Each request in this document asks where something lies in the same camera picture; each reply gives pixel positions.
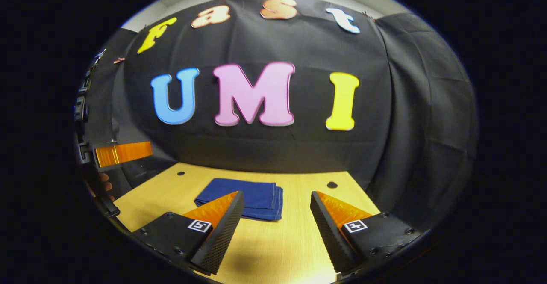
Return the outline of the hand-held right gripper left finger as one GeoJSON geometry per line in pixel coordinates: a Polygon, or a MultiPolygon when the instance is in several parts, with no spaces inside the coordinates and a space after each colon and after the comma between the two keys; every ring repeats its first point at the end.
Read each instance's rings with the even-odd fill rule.
{"type": "Polygon", "coordinates": [[[244,193],[234,191],[185,214],[166,212],[132,235],[172,264],[217,274],[244,211],[244,193]]]}

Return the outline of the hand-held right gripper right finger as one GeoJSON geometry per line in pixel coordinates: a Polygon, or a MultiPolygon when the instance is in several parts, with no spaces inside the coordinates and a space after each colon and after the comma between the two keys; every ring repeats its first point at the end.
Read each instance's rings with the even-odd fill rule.
{"type": "Polygon", "coordinates": [[[372,275],[402,262],[428,231],[392,212],[369,212],[320,191],[309,204],[336,273],[372,275]]]}

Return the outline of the blue jeans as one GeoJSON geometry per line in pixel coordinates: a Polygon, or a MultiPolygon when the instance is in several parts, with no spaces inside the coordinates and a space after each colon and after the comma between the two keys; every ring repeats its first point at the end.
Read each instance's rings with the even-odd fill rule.
{"type": "Polygon", "coordinates": [[[270,222],[282,219],[284,192],[276,183],[217,177],[197,195],[194,203],[199,207],[234,191],[244,195],[243,218],[270,222]]]}

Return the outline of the black backdrop cloth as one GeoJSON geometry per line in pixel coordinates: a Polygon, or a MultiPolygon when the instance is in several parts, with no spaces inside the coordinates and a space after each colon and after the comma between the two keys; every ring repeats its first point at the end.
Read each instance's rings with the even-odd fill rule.
{"type": "Polygon", "coordinates": [[[174,163],[264,173],[348,172],[381,209],[428,230],[476,158],[471,80],[420,17],[322,0],[213,0],[119,29],[88,92],[85,139],[149,141],[139,185],[174,163]],[[126,60],[113,64],[118,58],[126,60]]]}

